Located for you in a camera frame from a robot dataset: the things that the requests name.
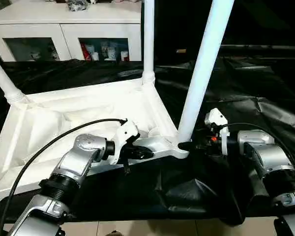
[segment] wrinkled black fabric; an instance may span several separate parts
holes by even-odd
[[[140,63],[86,61],[6,63],[4,68],[24,93],[138,78]],[[156,67],[155,87],[178,127],[192,70]],[[295,154],[295,61],[219,59],[206,91],[193,139],[201,136],[204,115],[217,107],[229,122],[251,122],[275,133]],[[0,91],[0,130],[8,111]],[[68,221],[200,219],[219,217],[240,224],[246,216],[275,215],[242,168],[242,157],[148,161],[87,177]],[[33,194],[14,197],[7,222],[14,222]],[[0,216],[5,200],[0,203]]]

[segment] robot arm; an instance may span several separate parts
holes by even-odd
[[[205,123],[214,131],[227,120],[215,108],[207,114]],[[229,132],[224,127],[214,140],[210,145],[223,155],[240,154],[252,161],[274,207],[284,212],[295,207],[295,166],[271,135],[263,130]],[[278,235],[295,236],[295,214],[279,216],[274,225]]]
[[[69,206],[87,176],[92,162],[108,160],[110,164],[116,164],[121,149],[138,137],[139,132],[131,121],[127,121],[117,130],[112,141],[91,134],[77,136],[73,148],[62,157],[49,179],[40,182],[41,193],[32,198],[8,235],[65,235],[60,225],[69,213]]]

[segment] tile floor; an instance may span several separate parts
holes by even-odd
[[[105,236],[114,230],[124,236],[275,236],[275,217],[247,218],[244,224],[229,227],[210,220],[136,220],[65,223],[66,236]]]

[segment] black cable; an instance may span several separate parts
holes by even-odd
[[[4,222],[5,222],[5,219],[6,219],[6,214],[7,214],[7,211],[9,209],[9,206],[11,204],[11,200],[13,198],[13,195],[14,195],[14,192],[16,190],[16,187],[18,186],[18,183],[22,177],[22,175],[24,174],[25,170],[29,167],[29,165],[44,151],[46,150],[48,147],[50,147],[52,144],[54,144],[55,142],[57,142],[59,139],[63,138],[64,136],[78,130],[78,129],[81,129],[85,126],[88,126],[88,125],[91,125],[91,124],[96,124],[96,123],[100,123],[100,122],[106,122],[106,121],[118,121],[120,122],[122,125],[124,123],[126,123],[126,120],[122,120],[122,119],[99,119],[99,120],[95,120],[95,121],[91,121],[91,122],[88,122],[88,123],[85,123],[85,124],[82,124],[82,125],[79,125],[73,129],[70,129],[66,132],[64,132],[63,134],[60,134],[59,136],[57,136],[56,138],[52,139],[48,144],[46,144],[44,147],[42,147],[37,153],[34,154],[34,156],[32,156],[30,158],[30,160],[24,165],[24,167],[21,169],[19,175],[16,177],[14,183],[13,183],[13,186],[11,188],[11,191],[10,191],[10,194],[7,198],[7,201],[6,201],[6,204],[5,204],[5,207],[4,207],[4,210],[3,210],[3,214],[2,214],[2,217],[1,217],[1,221],[0,221],[0,236],[3,236],[3,227],[4,227]]]
[[[225,128],[225,127],[235,126],[235,125],[248,125],[248,126],[255,127],[255,128],[260,129],[260,130],[263,130],[264,132],[271,135],[277,141],[277,143],[282,147],[283,151],[285,151],[287,153],[287,155],[289,157],[289,160],[292,162],[292,164],[293,164],[293,166],[295,168],[295,160],[293,158],[294,155],[292,154],[291,150],[275,134],[273,134],[272,132],[269,132],[268,130],[265,130],[261,126],[256,125],[256,124],[252,124],[252,123],[247,123],[247,122],[234,122],[234,123],[228,123],[228,124],[219,125],[218,128],[221,130],[221,129]]]

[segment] shelf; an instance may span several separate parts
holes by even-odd
[[[140,24],[141,2],[89,4],[84,11],[71,12],[65,3],[20,0],[0,11],[5,24]]]

